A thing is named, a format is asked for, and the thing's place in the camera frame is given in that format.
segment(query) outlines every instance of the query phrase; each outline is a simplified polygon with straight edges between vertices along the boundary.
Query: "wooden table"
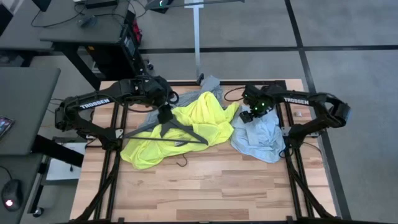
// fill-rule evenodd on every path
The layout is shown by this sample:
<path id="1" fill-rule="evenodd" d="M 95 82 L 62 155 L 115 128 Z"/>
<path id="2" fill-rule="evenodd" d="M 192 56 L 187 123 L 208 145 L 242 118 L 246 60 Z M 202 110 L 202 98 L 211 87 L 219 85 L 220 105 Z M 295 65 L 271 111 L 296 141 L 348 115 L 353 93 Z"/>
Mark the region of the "wooden table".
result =
<path id="1" fill-rule="evenodd" d="M 103 82 L 101 89 L 113 82 Z M 286 80 L 288 90 L 303 91 L 299 79 Z M 238 86 L 223 86 L 224 92 Z M 173 86 L 178 94 L 199 89 L 199 86 Z M 228 95 L 240 98 L 241 91 Z M 291 105 L 295 123 L 311 120 L 306 106 Z M 142 106 L 134 105 L 137 110 Z M 288 124 L 286 112 L 284 123 Z M 113 104 L 95 109 L 93 122 L 102 127 L 110 125 Z M 119 110 L 118 124 L 122 109 Z M 128 112 L 126 132 L 136 129 L 145 114 Z M 305 142 L 318 145 L 316 139 Z M 328 181 L 320 152 L 312 146 L 301 147 L 302 159 L 310 190 L 319 202 L 335 215 Z M 124 217 L 126 222 L 172 221 L 271 221 L 295 216 L 289 178 L 284 159 L 268 164 L 235 150 L 229 141 L 209 147 L 202 152 L 186 153 L 188 165 L 181 155 L 168 157 L 159 165 L 146 170 L 136 170 L 128 162 L 121 161 L 117 182 L 113 218 Z M 70 218 L 81 214 L 97 193 L 103 166 L 104 150 L 89 148 L 86 151 L 81 176 Z M 300 205 L 306 215 L 303 195 L 299 190 Z M 108 196 L 105 195 L 101 217 L 105 217 Z"/>

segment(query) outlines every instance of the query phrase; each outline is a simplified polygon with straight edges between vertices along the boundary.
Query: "neon yellow cloth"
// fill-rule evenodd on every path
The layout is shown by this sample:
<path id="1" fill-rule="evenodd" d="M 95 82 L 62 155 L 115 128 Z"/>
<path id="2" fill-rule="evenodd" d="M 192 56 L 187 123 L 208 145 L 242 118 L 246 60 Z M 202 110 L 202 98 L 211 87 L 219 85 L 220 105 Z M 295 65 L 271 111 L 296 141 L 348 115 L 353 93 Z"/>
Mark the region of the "neon yellow cloth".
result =
<path id="1" fill-rule="evenodd" d="M 121 158 L 130 162 L 136 169 L 150 168 L 167 156 L 183 154 L 189 151 L 202 151 L 229 139 L 234 131 L 230 121 L 233 119 L 239 103 L 233 103 L 223 110 L 216 97 L 210 93 L 202 93 L 196 101 L 186 107 L 172 110 L 177 120 L 183 125 L 193 126 L 193 131 L 204 137 L 209 145 L 188 143 L 176 147 L 172 141 L 151 141 L 132 139 L 121 151 Z M 160 138 L 161 125 L 157 125 L 153 132 L 143 132 L 135 136 L 145 138 Z M 183 139 L 197 141 L 190 134 L 180 129 L 170 129 L 165 139 Z"/>

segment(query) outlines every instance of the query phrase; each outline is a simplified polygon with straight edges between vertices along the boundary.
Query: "desk leg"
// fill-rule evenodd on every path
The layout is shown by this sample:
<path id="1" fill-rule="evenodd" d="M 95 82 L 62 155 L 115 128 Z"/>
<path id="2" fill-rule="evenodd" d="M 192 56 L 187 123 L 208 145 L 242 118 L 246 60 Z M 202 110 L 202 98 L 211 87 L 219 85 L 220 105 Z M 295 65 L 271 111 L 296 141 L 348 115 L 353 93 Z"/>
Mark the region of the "desk leg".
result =
<path id="1" fill-rule="evenodd" d="M 71 63 L 79 70 L 81 75 L 91 84 L 95 90 L 100 90 L 101 81 L 97 78 L 86 63 L 77 54 L 79 45 L 77 44 L 59 44 L 62 53 L 71 61 Z"/>
<path id="2" fill-rule="evenodd" d="M 63 147 L 43 136 L 36 135 L 32 152 L 42 153 L 54 159 L 61 160 L 67 164 L 81 167 L 84 155 L 71 149 Z"/>

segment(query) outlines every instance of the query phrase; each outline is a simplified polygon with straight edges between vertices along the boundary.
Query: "black box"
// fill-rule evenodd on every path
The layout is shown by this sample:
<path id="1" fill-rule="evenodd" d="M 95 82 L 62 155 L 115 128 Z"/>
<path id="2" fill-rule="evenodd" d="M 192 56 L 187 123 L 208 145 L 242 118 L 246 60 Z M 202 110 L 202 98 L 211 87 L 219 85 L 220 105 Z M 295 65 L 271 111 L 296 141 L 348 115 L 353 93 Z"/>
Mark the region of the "black box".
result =
<path id="1" fill-rule="evenodd" d="M 49 5 L 51 3 L 51 0 L 32 0 L 34 4 L 36 4 L 37 7 L 39 7 L 39 9 L 42 12 L 47 11 L 47 9 L 49 8 Z"/>
<path id="2" fill-rule="evenodd" d="M 0 36 L 6 30 L 12 17 L 14 16 L 8 11 L 7 7 L 0 3 Z"/>
<path id="3" fill-rule="evenodd" d="M 118 4 L 118 0 L 86 0 L 86 1 L 87 1 L 87 3 L 86 3 L 87 9 L 94 9 L 97 7 L 106 7 L 106 6 L 115 6 Z"/>

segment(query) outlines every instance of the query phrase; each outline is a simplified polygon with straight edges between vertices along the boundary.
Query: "computer mouse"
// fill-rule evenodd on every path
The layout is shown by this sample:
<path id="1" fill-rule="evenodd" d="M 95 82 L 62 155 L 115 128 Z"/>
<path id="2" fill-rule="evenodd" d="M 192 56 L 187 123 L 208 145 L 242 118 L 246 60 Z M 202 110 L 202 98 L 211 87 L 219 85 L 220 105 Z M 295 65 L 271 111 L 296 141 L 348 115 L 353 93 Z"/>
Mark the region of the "computer mouse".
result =
<path id="1" fill-rule="evenodd" d="M 10 180 L 7 182 L 1 190 L 2 204 L 10 212 L 17 211 L 22 204 L 22 182 L 20 180 Z"/>
<path id="2" fill-rule="evenodd" d="M 77 21 L 77 24 L 81 28 L 93 27 L 96 23 L 97 23 L 97 17 L 95 16 L 83 16 L 83 18 Z"/>

